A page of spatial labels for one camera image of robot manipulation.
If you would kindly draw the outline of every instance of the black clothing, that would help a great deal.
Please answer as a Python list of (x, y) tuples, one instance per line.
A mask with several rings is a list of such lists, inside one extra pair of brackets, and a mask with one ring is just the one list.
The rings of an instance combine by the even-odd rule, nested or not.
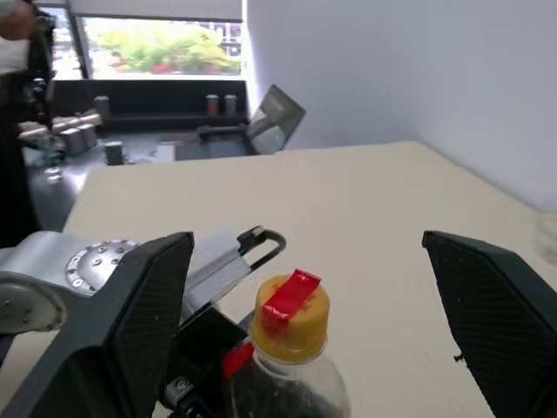
[(0, 105), (0, 248), (39, 231), (17, 129), (17, 112)]

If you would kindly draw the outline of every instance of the plastic bottle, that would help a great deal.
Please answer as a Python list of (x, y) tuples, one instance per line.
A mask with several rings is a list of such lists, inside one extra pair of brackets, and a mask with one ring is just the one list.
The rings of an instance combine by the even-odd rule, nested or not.
[(212, 118), (218, 116), (218, 95), (217, 94), (207, 95), (207, 114)]
[(225, 114), (229, 118), (236, 116), (236, 103), (238, 98), (235, 94), (227, 94), (225, 96)]
[(230, 418), (348, 418), (346, 387), (324, 353), (329, 297), (319, 285), (284, 329), (269, 327), (265, 303), (290, 276), (258, 291), (248, 360), (227, 380)]
[(55, 148), (55, 139), (48, 137), (44, 140), (43, 164), (46, 182), (49, 185), (60, 183), (63, 178), (60, 153)]

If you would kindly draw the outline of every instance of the window frame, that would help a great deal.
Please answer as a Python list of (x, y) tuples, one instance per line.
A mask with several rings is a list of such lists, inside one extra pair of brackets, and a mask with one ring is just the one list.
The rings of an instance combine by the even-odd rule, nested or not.
[[(111, 19), (135, 19), (135, 20), (161, 20), (161, 21), (168, 21), (168, 22), (190, 22), (192, 24), (201, 24), (201, 23), (208, 23), (210, 28), (214, 28), (215, 24), (224, 24), (226, 29), (225, 33), (223, 34), (224, 44), (226, 44), (225, 50), (230, 47), (239, 48), (240, 49), (240, 56), (242, 51), (242, 43), (238, 41), (241, 39), (240, 37), (234, 37), (232, 41), (232, 36), (230, 34), (230, 29), (232, 27), (231, 24), (239, 24), (240, 28), (244, 22), (241, 19), (221, 19), (221, 18), (187, 18), (187, 17), (161, 17), (161, 16), (134, 16), (134, 15), (112, 15), (112, 14), (93, 14), (93, 13), (75, 13), (71, 8), (71, 3), (68, 0), (63, 0), (63, 3), (55, 4), (49, 2), (41, 2), (36, 1), (35, 5), (39, 9), (58, 9), (64, 10), (66, 16), (68, 17), (68, 21), (70, 23), (70, 34), (73, 41), (73, 46), (77, 54), (77, 59), (79, 61), (79, 68), (81, 71), (81, 75), (83, 80), (95, 80), (95, 79), (102, 79), (102, 78), (95, 78), (94, 77), (94, 70), (93, 70), (93, 63), (91, 61), (90, 55), (90, 46), (87, 34), (85, 33), (84, 28), (84, 19), (89, 17), (97, 17), (97, 18), (111, 18)], [(203, 78), (206, 76), (184, 76), (186, 79), (196, 79), (196, 78)], [(217, 76), (217, 78), (226, 80), (227, 78), (232, 80), (243, 79), (244, 76), (240, 72), (237, 76)], [(116, 78), (117, 80), (125, 80), (126, 78)], [(170, 76), (168, 79), (176, 79), (173, 76)]]

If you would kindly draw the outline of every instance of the white table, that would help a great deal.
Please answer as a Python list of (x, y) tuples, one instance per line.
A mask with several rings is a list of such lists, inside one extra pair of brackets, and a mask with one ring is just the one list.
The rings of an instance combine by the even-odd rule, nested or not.
[[(65, 231), (142, 241), (177, 231), (201, 237), (221, 226), (275, 229), (288, 239), (286, 251), (226, 296), (226, 313), (247, 314), (270, 273), (315, 273), (331, 295), (328, 349), (353, 417), (481, 418), (492, 414), (453, 360), (459, 349), (422, 233), (504, 246), (557, 287), (531, 246), (535, 215), (423, 145), (398, 143), (99, 170)], [(0, 375), (4, 397), (48, 338), (17, 338)]]

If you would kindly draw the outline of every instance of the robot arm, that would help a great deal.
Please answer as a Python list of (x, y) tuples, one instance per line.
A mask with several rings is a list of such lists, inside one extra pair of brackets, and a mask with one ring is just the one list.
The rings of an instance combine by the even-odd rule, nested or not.
[[(275, 241), (276, 249), (248, 265), (243, 255), (267, 240)], [(278, 255), (285, 245), (280, 234), (261, 226), (237, 238), (221, 231), (200, 240), (185, 281), (182, 320), (208, 302), (222, 298), (251, 271)], [(64, 324), (64, 310), (54, 301), (56, 289), (90, 298), (104, 287), (123, 257), (137, 247), (137, 243), (127, 239), (95, 243), (61, 233), (40, 232), (15, 248), (0, 251), (0, 294), (9, 302), (3, 307), (0, 334), (60, 328)], [(26, 281), (15, 282), (16, 278)], [(38, 285), (54, 292), (39, 293)]]
[[(2, 417), (150, 417), (192, 252), (192, 234), (178, 233), (127, 253), (92, 297), (56, 288), (67, 320)], [(49, 287), (15, 280), (40, 291)]]

